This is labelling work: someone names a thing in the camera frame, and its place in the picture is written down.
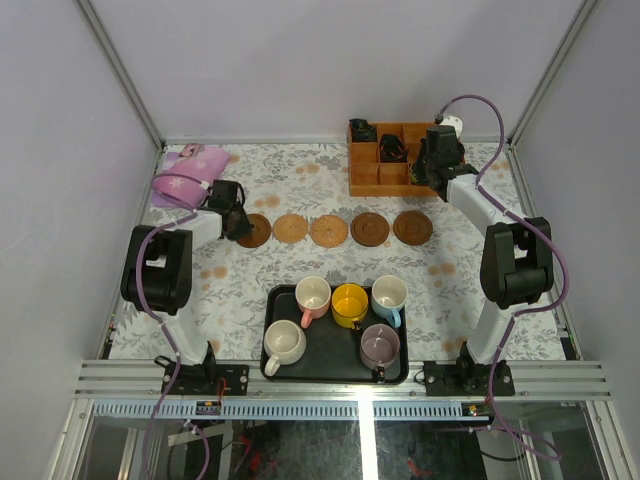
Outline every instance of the white wall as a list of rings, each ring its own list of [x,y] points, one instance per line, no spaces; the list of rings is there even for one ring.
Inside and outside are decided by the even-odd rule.
[[[463,93],[510,130],[580,3],[94,0],[164,135],[226,140],[344,138],[353,116],[431,120]],[[496,135],[487,107],[456,111]]]
[[[0,477],[45,473],[154,152],[72,1],[0,14]]]
[[[580,345],[602,360],[640,464],[640,3],[602,2],[519,145],[569,262]]]

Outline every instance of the metal rail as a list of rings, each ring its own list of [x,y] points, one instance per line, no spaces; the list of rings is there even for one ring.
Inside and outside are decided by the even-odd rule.
[[[243,363],[250,367],[244,402],[357,401],[363,396],[373,401],[482,403],[484,397],[428,397],[423,385],[413,381],[422,370],[421,362],[409,363],[409,376],[399,385],[340,385],[284,383],[267,380],[259,362],[219,361],[221,365]],[[599,362],[586,361],[511,361],[516,395],[500,402],[562,402],[611,400],[609,386]],[[75,397],[83,399],[154,400],[160,395],[163,370],[150,360],[85,360]],[[199,396],[168,396],[168,400],[211,400]]]

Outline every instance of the coffee cup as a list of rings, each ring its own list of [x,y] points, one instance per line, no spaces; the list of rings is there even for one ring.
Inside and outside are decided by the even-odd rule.
[[[371,288],[371,307],[379,317],[385,318],[393,328],[400,328],[400,310],[407,301],[407,286],[393,275],[378,278]]]
[[[331,287],[324,278],[306,277],[296,286],[296,302],[303,313],[302,328],[307,328],[314,318],[329,311]]]
[[[333,292],[331,313],[338,325],[344,328],[360,328],[367,315],[369,297],[360,285],[345,283]]]
[[[275,375],[280,365],[291,365],[302,358],[307,339],[302,329],[291,320],[273,322],[264,334],[264,350],[269,355],[264,374]]]
[[[360,359],[373,370],[376,382],[384,383],[385,369],[393,365],[399,353],[400,337],[388,325],[372,325],[362,334]]]

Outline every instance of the mauve mug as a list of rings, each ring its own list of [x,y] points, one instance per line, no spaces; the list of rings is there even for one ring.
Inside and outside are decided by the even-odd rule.
[[[367,328],[360,339],[360,359],[374,371],[376,380],[384,382],[384,370],[393,365],[400,354],[400,337],[384,324]]]

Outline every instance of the round coaster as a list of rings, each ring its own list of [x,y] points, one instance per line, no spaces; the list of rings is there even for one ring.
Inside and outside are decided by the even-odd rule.
[[[283,215],[273,224],[273,236],[284,243],[297,243],[307,236],[309,222],[295,213]]]
[[[389,223],[377,213],[361,213],[351,222],[351,236],[360,245],[377,247],[387,240]]]
[[[403,212],[393,222],[393,233],[407,245],[422,245],[431,238],[433,224],[429,217],[415,210]]]
[[[251,235],[247,235],[246,237],[242,237],[236,241],[238,242],[238,245],[245,248],[257,248],[269,240],[269,237],[271,236],[271,224],[269,223],[269,220],[259,213],[250,213],[247,216],[253,225],[253,231],[251,232]]]
[[[333,248],[349,236],[349,227],[340,217],[323,215],[311,225],[311,239],[321,247]]]

